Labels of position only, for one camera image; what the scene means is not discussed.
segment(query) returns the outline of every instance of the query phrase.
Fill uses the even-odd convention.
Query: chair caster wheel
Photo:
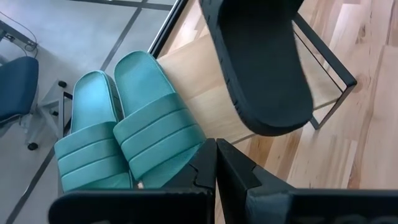
[[[62,88],[65,88],[65,87],[67,87],[67,83],[66,82],[64,82],[64,81],[58,81],[58,86],[60,86],[60,87],[62,87]]]
[[[34,143],[34,142],[29,143],[29,144],[27,145],[27,148],[28,148],[30,151],[36,150],[38,147],[39,147],[39,145],[36,144],[36,143]]]

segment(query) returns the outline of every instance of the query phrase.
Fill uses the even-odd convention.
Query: wooden board
[[[315,107],[335,101],[341,95],[339,89],[304,45],[299,50]],[[232,105],[208,34],[158,61],[209,138],[236,142],[252,134]]]

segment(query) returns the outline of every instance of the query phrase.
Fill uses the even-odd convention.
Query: blue chair seat
[[[0,124],[29,113],[38,77],[39,63],[32,57],[17,58],[0,67]]]

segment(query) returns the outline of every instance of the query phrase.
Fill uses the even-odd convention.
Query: office chair
[[[54,104],[37,106],[38,77],[39,63],[32,57],[20,57],[0,66],[0,138],[19,122],[27,133],[25,143],[29,150],[39,147],[34,139],[46,122],[54,123],[43,113],[44,108]],[[59,81],[58,85],[65,88],[67,84]]]

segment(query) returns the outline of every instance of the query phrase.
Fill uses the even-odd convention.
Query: wooden floor
[[[295,187],[398,189],[398,0],[304,0],[299,12],[358,85],[321,130],[307,124],[236,147]],[[162,53],[207,32],[191,1]]]

